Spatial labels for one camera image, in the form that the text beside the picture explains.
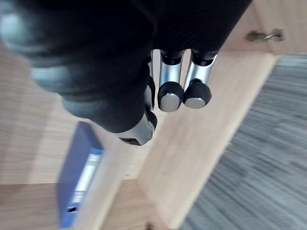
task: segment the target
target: metal hinge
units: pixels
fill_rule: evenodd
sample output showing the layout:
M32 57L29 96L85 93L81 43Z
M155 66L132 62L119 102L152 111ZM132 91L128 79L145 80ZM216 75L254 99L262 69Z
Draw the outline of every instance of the metal hinge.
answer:
M154 230L154 224L147 222L145 225L145 230Z
M267 42L269 40L281 42L284 40L283 28L273 29L271 34L265 34L264 32L253 30L246 35L246 39L249 42L256 42L256 41Z

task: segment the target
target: light wood panel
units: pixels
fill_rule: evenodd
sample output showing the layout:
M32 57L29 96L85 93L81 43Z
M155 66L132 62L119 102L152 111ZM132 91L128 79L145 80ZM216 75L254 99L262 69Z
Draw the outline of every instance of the light wood panel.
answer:
M253 4L266 33L274 28L284 28L283 42L269 42L275 54L307 52L307 1L254 0Z
M138 182L170 229L179 228L274 63L268 53L221 52L212 101L166 117Z
M146 230L148 222L155 230L168 230L136 180L125 180L102 230Z
M268 43L248 42L245 39L246 34L252 30L263 30L253 3L242 15L221 50L271 52L272 49Z
M76 121L0 44L0 184L55 183Z
M2 230L58 230L55 184L0 185Z

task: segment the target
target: carpet floor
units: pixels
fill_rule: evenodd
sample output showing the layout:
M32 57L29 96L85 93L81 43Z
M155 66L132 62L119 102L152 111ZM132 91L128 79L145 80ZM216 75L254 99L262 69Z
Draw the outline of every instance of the carpet floor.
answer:
M277 61L181 230L307 230L307 55Z

